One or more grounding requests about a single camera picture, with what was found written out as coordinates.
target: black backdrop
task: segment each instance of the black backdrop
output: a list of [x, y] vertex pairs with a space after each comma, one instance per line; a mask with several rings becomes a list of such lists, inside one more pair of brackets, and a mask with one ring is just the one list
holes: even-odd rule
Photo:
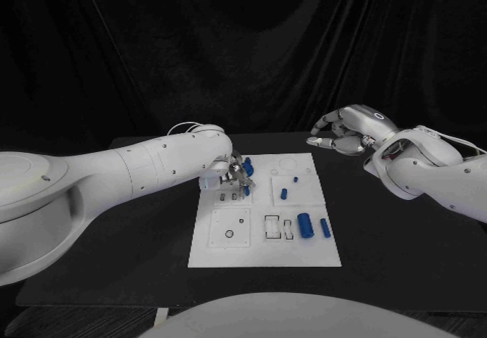
[[305, 131], [355, 103], [487, 147], [483, 0], [4, 6], [0, 150], [97, 151], [189, 120]]

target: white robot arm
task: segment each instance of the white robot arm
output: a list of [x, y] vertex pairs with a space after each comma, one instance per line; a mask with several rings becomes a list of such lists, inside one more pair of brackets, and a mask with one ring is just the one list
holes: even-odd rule
[[[345, 155], [377, 151], [365, 160], [365, 170], [403, 199], [429, 194], [452, 211], [487, 223], [487, 153], [470, 142], [420, 125], [401, 130], [387, 116], [364, 105], [338, 109], [318, 121], [312, 134], [329, 124], [338, 139], [310, 137], [308, 143]], [[463, 158], [442, 136], [485, 154]]]
[[113, 206], [199, 177], [256, 184], [217, 125], [70, 157], [0, 153], [0, 285], [44, 270]]

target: blue object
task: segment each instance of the blue object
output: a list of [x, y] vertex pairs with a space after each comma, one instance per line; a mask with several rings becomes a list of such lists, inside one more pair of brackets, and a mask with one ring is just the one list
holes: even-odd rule
[[310, 215], [308, 213], [302, 213], [297, 216], [297, 222], [300, 224], [300, 232], [303, 238], [310, 238], [315, 236], [313, 232], [313, 226], [312, 226], [312, 220]]
[[282, 199], [287, 199], [287, 189], [283, 189], [282, 191]]
[[320, 219], [322, 227], [323, 227], [323, 232], [325, 232], [325, 237], [331, 238], [331, 230], [328, 228], [328, 220], [325, 218]]
[[251, 177], [253, 173], [254, 173], [254, 167], [253, 167], [253, 164], [251, 164], [251, 158], [250, 157], [246, 157], [246, 161], [243, 162], [243, 168], [247, 172], [247, 176]]

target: floor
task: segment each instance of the floor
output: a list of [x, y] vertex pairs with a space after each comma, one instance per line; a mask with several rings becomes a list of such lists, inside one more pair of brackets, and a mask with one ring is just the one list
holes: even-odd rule
[[[155, 326], [156, 308], [29, 307], [6, 328], [9, 338], [136, 338]], [[184, 310], [171, 310], [169, 317]], [[487, 314], [398, 311], [465, 338], [487, 337]]]

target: black table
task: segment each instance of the black table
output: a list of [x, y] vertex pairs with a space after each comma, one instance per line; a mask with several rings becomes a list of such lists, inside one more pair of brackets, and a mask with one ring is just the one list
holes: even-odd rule
[[[487, 312], [479, 223], [426, 195], [400, 199], [362, 169], [367, 155], [309, 146], [308, 137], [231, 135], [243, 154], [313, 153], [342, 268], [188, 268], [199, 200], [192, 180], [96, 219], [60, 261], [28, 280], [18, 305], [175, 308], [251, 292], [303, 292], [393, 310]], [[122, 138], [112, 147], [152, 138]]]

